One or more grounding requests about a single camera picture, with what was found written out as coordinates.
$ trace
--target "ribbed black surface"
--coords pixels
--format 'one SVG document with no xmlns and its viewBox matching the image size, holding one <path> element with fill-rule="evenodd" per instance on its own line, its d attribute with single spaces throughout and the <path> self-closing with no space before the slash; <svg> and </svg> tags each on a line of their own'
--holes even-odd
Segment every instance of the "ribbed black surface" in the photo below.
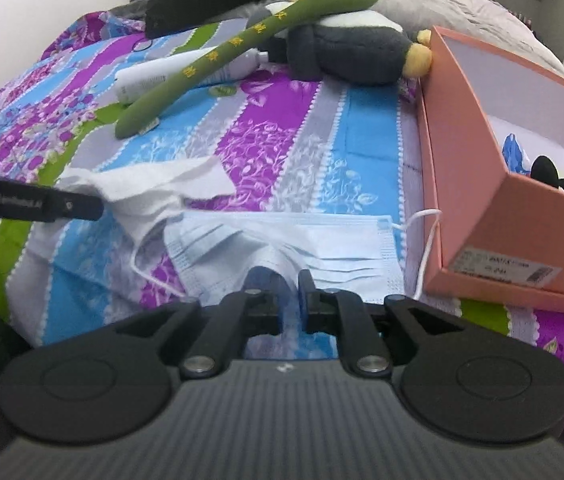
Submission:
<svg viewBox="0 0 564 480">
<path fill-rule="evenodd" d="M 0 480 L 564 480 L 553 440 L 463 446 L 413 420 L 388 384 L 355 379 L 338 361 L 280 364 L 238 361 L 189 381 L 158 419 L 117 442 L 18 439 L 0 454 Z"/>
</svg>

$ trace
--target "mask ear loop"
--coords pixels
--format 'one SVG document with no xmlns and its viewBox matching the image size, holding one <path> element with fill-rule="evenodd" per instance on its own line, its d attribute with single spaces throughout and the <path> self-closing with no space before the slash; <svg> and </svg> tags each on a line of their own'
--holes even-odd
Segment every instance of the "mask ear loop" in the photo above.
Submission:
<svg viewBox="0 0 564 480">
<path fill-rule="evenodd" d="M 442 211 L 440 209 L 423 209 L 421 211 L 417 211 L 414 213 L 411 218 L 409 218 L 404 225 L 393 224 L 395 229 L 399 229 L 400 231 L 406 231 L 411 224 L 415 221 L 415 219 L 422 218 L 424 216 L 435 215 L 435 220 L 433 222 L 433 226 L 428 233 L 428 238 L 426 240 L 426 245 L 424 247 L 424 253 L 422 254 L 422 259 L 419 263 L 419 268 L 417 270 L 417 282 L 415 283 L 415 294 L 413 294 L 413 299 L 418 301 L 419 298 L 422 297 L 422 292 L 424 289 L 424 274 L 426 272 L 426 264 L 428 263 L 428 258 L 431 254 L 431 250 L 433 248 L 433 241 L 435 239 L 435 232 L 437 229 L 437 225 L 440 222 L 440 217 L 442 216 Z"/>
<path fill-rule="evenodd" d="M 134 244 L 133 251 L 131 251 L 131 258 L 130 258 L 130 262 L 129 262 L 129 267 L 131 267 L 131 270 L 134 273 L 136 273 L 138 276 L 140 276 L 141 278 L 144 278 L 147 282 L 153 283 L 153 285 L 157 285 L 157 286 L 159 286 L 159 288 L 163 288 L 164 290 L 166 290 L 167 292 L 170 292 L 174 296 L 177 296 L 178 298 L 185 297 L 186 293 L 184 293 L 183 291 L 175 290 L 175 288 L 173 288 L 168 283 L 164 283 L 164 282 L 161 282 L 160 280 L 158 280 L 157 278 L 153 278 L 153 276 L 151 276 L 148 272 L 144 272 L 143 270 L 140 270 L 136 266 L 137 252 L 139 251 L 139 248 L 142 246 L 142 242 L 143 242 L 144 238 L 145 238 L 145 235 L 142 237 L 142 240 L 140 241 L 140 243 L 138 243 L 137 245 Z"/>
</svg>

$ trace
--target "bed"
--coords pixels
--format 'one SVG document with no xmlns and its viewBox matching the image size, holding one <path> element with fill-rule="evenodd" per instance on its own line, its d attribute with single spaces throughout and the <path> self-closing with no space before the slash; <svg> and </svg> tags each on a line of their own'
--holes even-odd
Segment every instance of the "bed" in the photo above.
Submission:
<svg viewBox="0 0 564 480">
<path fill-rule="evenodd" d="M 244 24 L 227 20 L 146 40 L 142 22 L 108 12 L 79 19 L 38 63 L 0 90 L 0 176 L 53 185 L 67 165 L 105 171 L 214 153 L 237 195 L 193 207 L 389 214 L 401 222 L 422 209 L 415 109 L 394 87 L 353 88 L 334 79 L 304 83 L 290 79 L 282 66 L 266 65 L 221 91 L 195 89 L 155 130 L 115 140 L 114 122 L 122 110 L 112 91 L 116 70 L 213 46 Z M 256 164 L 249 162 L 253 158 Z M 397 240 L 408 294 L 423 240 L 417 223 Z M 130 251 L 130 241 L 108 212 L 98 222 L 0 221 L 0 316 L 39 346 L 168 302 L 169 293 L 130 272 Z M 138 264 L 181 288 L 161 237 L 143 245 Z M 564 314 L 424 300 L 564 361 Z M 298 316 L 286 316 L 285 328 L 292 330 L 252 342 L 249 356 L 335 355 L 327 336 L 304 334 L 298 322 Z"/>
</svg>

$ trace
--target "black plush toy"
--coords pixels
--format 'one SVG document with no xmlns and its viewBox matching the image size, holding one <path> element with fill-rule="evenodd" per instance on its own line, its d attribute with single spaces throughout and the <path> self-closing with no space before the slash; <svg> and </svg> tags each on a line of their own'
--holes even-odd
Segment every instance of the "black plush toy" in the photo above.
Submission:
<svg viewBox="0 0 564 480">
<path fill-rule="evenodd" d="M 258 9 L 248 26 L 278 12 L 290 2 Z M 432 54 L 431 33 L 422 30 L 412 41 L 398 23 L 379 12 L 361 10 L 334 14 L 316 23 L 300 25 L 263 42 L 271 62 L 288 63 L 291 76 L 303 81 L 321 80 L 324 74 L 362 85 L 392 84 L 401 76 L 428 73 Z"/>
<path fill-rule="evenodd" d="M 564 177 L 560 178 L 553 161 L 545 155 L 540 155 L 530 168 L 530 177 L 539 180 L 548 186 L 564 190 Z"/>
</svg>

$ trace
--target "white lotion bottle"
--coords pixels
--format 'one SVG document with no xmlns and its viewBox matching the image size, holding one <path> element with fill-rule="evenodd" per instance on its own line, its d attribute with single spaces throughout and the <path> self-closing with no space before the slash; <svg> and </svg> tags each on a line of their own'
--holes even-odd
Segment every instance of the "white lotion bottle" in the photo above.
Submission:
<svg viewBox="0 0 564 480">
<path fill-rule="evenodd" d="M 206 56 L 212 50 L 213 47 L 190 50 L 189 52 L 153 59 L 118 70 L 113 84 L 118 101 L 123 104 L 131 104 L 137 101 L 143 94 L 166 81 L 169 76 L 184 70 L 196 59 Z M 260 52 L 256 48 L 252 48 L 211 74 L 198 86 L 216 85 L 244 79 L 255 72 L 262 63 L 266 62 L 268 62 L 268 52 Z"/>
</svg>

